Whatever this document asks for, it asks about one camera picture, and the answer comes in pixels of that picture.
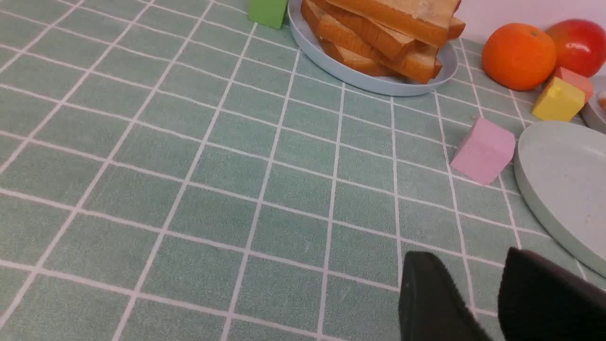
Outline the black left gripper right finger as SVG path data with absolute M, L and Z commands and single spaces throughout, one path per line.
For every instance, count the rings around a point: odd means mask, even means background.
M 533 251 L 509 248 L 498 320 L 507 341 L 603 341 L 606 294 Z

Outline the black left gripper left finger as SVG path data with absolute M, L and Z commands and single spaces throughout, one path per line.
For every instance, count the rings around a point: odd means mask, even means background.
M 491 341 L 433 253 L 408 251 L 403 259 L 400 302 L 403 341 Z

